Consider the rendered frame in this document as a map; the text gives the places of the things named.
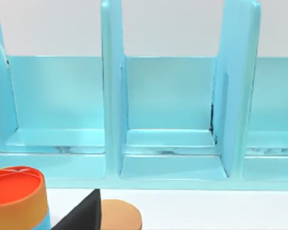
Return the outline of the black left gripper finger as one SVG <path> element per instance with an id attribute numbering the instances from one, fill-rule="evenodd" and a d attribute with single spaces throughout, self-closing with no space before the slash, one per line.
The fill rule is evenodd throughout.
<path id="1" fill-rule="evenodd" d="M 101 230 L 100 189 L 94 189 L 51 230 Z"/>

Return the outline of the light blue rack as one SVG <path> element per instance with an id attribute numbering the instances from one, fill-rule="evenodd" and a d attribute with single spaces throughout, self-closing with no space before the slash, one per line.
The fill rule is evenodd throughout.
<path id="1" fill-rule="evenodd" d="M 288 190 L 288 57 L 258 57 L 262 4 L 225 0 L 216 57 L 13 56 L 0 24 L 0 168 L 51 187 Z"/>

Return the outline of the tan round coaster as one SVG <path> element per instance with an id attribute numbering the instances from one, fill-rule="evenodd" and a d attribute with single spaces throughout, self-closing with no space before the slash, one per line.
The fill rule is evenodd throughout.
<path id="1" fill-rule="evenodd" d="M 141 213 L 126 201 L 102 199 L 101 230 L 142 230 Z"/>

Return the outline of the orange and blue cup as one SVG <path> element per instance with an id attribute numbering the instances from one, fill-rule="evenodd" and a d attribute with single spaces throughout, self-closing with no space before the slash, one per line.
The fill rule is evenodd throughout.
<path id="1" fill-rule="evenodd" d="M 38 169 L 0 169 L 0 230 L 51 230 L 46 181 Z"/>

